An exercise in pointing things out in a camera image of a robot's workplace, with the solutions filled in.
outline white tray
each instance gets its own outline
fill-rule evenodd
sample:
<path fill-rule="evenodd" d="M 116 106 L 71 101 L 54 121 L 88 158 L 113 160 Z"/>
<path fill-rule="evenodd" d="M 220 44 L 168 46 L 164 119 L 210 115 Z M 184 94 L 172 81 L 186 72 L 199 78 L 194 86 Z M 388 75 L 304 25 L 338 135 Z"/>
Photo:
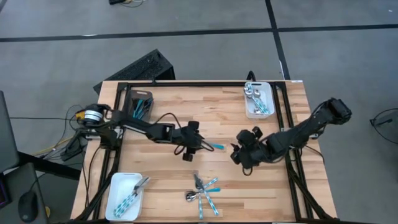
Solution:
<path fill-rule="evenodd" d="M 131 205 L 121 218 L 113 215 L 113 210 L 134 189 L 134 186 L 142 179 L 138 173 L 115 173 L 112 176 L 111 188 L 109 190 L 108 203 L 106 204 L 105 218 L 109 221 L 134 221 L 141 213 L 144 189 L 138 194 L 137 201 Z"/>
<path fill-rule="evenodd" d="M 255 103 L 252 99 L 244 97 L 244 104 L 246 105 L 246 116 L 251 119 L 264 119 L 275 113 L 274 99 L 272 97 L 271 85 L 267 82 L 248 82 L 253 88 L 260 91 L 260 100 L 263 101 L 268 109 L 268 114 L 256 114 L 254 112 Z"/>

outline table leg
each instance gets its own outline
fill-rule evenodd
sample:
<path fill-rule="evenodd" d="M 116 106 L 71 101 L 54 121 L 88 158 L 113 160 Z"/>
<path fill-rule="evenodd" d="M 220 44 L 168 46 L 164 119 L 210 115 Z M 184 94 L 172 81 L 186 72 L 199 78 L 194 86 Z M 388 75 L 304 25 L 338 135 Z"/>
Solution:
<path fill-rule="evenodd" d="M 46 161 L 44 159 L 39 159 L 23 152 L 18 152 L 18 155 L 19 164 L 17 166 L 22 166 L 28 162 L 31 162 L 35 166 L 35 169 L 38 171 L 46 172 L 72 180 L 79 180 L 80 178 L 80 170 L 57 164 L 55 162 Z"/>

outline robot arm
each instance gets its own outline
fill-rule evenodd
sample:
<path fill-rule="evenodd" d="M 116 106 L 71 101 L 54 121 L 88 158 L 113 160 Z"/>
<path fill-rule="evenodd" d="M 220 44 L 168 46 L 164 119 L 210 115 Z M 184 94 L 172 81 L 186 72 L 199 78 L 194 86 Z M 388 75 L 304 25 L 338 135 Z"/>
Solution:
<path fill-rule="evenodd" d="M 211 146 L 204 143 L 204 138 L 199 134 L 199 122 L 197 121 L 189 121 L 188 126 L 176 129 L 174 124 L 150 124 L 119 110 L 112 111 L 111 119 L 104 121 L 103 115 L 111 111 L 108 105 L 89 105 L 78 113 L 83 111 L 84 116 L 81 117 L 80 122 L 82 127 L 77 129 L 74 138 L 70 142 L 74 142 L 79 137 L 99 136 L 103 146 L 108 149 L 115 149 L 121 144 L 119 137 L 121 135 L 120 131 L 123 130 L 120 127 L 124 127 L 145 134 L 148 139 L 156 143 L 181 146 L 183 147 L 181 152 L 186 148 L 186 152 L 183 153 L 183 160 L 185 161 L 191 162 L 193 154 L 199 149 L 213 150 Z"/>
<path fill-rule="evenodd" d="M 270 134 L 264 139 L 258 127 L 253 131 L 242 130 L 238 135 L 238 143 L 234 145 L 231 155 L 236 163 L 242 163 L 244 169 L 258 166 L 260 162 L 273 163 L 283 158 L 289 149 L 304 147 L 312 134 L 321 135 L 328 124 L 344 124 L 351 117 L 351 111 L 341 101 L 334 98 L 320 104 L 311 117 L 288 131 Z"/>

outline computer mouse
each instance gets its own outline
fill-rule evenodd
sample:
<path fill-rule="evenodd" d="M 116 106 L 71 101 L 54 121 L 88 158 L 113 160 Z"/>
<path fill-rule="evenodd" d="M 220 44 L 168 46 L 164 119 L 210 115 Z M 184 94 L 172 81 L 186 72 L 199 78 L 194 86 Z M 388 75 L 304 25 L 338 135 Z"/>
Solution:
<path fill-rule="evenodd" d="M 18 201 L 19 218 L 23 222 L 29 223 L 36 219 L 38 212 L 36 193 L 30 190 L 21 195 Z"/>

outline wooden table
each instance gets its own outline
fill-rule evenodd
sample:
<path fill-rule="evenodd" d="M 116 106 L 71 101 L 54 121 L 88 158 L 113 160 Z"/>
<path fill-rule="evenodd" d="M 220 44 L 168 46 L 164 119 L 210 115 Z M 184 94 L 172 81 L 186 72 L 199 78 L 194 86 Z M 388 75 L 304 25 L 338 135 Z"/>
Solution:
<path fill-rule="evenodd" d="M 113 106 L 117 85 L 116 81 L 103 82 L 98 103 Z M 290 81 L 286 81 L 286 85 L 292 116 L 294 123 L 297 124 L 307 119 L 311 113 L 304 85 L 302 82 Z M 152 122 L 168 112 L 174 113 L 182 126 L 187 125 L 190 120 L 199 121 L 199 130 L 203 137 L 226 147 L 223 151 L 198 151 L 193 162 L 185 162 L 182 161 L 181 155 L 173 154 L 175 146 L 156 144 L 147 140 L 142 134 L 127 130 L 123 140 L 119 172 L 139 172 L 152 178 L 145 188 L 142 212 L 137 222 L 199 222 L 198 202 L 188 203 L 183 196 L 184 191 L 195 188 L 192 178 L 194 170 L 199 171 L 204 182 L 218 177 L 219 181 L 214 187 L 222 188 L 221 192 L 210 193 L 220 212 L 218 217 L 203 198 L 204 222 L 295 221 L 284 161 L 276 164 L 261 163 L 259 167 L 254 168 L 251 176 L 246 177 L 242 174 L 241 165 L 237 166 L 229 157 L 233 151 L 230 143 L 237 143 L 236 135 L 240 130 L 251 130 L 256 125 L 261 128 L 264 136 L 278 132 L 276 115 L 263 120 L 247 119 L 242 87 L 174 86 L 135 89 L 152 92 L 155 101 Z M 279 95 L 285 126 L 288 126 L 282 94 Z M 162 121 L 175 122 L 173 117 L 168 116 Z M 86 170 L 98 144 L 99 141 L 92 141 L 87 147 Z M 308 145 L 319 150 L 317 141 L 311 140 Z M 100 150 L 93 161 L 90 198 L 98 189 L 103 156 L 104 150 Z M 325 211 L 335 217 L 335 207 L 321 157 L 304 149 L 302 162 L 309 191 Z M 305 216 L 303 197 L 299 189 L 297 192 L 300 209 Z M 72 218 L 79 216 L 83 211 L 85 195 L 85 182 L 81 173 Z M 103 197 L 100 218 L 104 217 L 107 201 L 108 190 Z"/>

